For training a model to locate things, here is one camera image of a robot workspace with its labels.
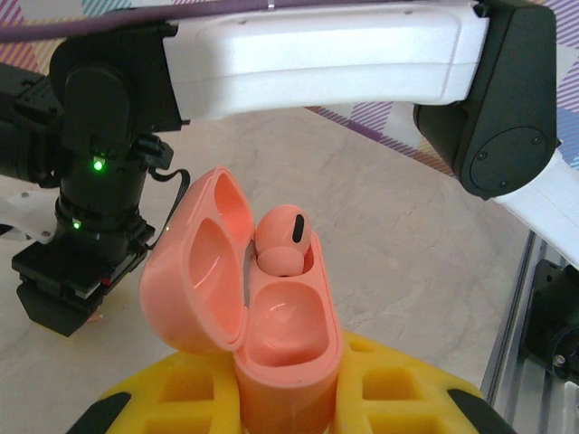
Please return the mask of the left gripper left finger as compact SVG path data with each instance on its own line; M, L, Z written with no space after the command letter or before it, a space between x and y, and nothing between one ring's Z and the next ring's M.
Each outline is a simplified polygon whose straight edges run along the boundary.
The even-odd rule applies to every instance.
M229 354L169 355L113 386L70 433L240 433Z

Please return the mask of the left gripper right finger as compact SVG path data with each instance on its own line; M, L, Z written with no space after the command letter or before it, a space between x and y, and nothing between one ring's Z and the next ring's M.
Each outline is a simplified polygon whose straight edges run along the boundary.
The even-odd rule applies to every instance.
M376 341L344 333L336 433L512 433L479 389Z

